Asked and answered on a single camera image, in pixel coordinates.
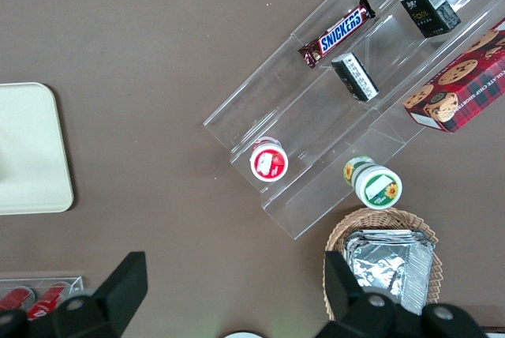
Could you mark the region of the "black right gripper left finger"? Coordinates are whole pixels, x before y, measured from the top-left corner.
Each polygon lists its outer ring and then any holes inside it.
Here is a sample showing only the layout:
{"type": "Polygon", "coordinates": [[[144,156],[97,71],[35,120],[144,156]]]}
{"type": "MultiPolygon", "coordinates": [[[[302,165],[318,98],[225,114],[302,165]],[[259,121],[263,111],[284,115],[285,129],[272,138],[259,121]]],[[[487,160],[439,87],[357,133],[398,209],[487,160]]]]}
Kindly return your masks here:
{"type": "Polygon", "coordinates": [[[120,337],[148,293],[146,254],[128,253],[92,295],[64,301],[28,325],[30,337],[120,337]]]}

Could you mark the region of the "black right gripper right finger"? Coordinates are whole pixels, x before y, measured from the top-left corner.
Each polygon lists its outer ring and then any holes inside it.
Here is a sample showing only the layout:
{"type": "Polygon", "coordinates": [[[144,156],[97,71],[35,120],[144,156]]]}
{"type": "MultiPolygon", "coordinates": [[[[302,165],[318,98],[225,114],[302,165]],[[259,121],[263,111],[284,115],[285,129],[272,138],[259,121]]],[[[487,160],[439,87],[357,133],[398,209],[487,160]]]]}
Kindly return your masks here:
{"type": "Polygon", "coordinates": [[[421,318],[389,297],[365,292],[338,251],[324,258],[324,286],[335,319],[320,337],[422,337],[421,318]]]}

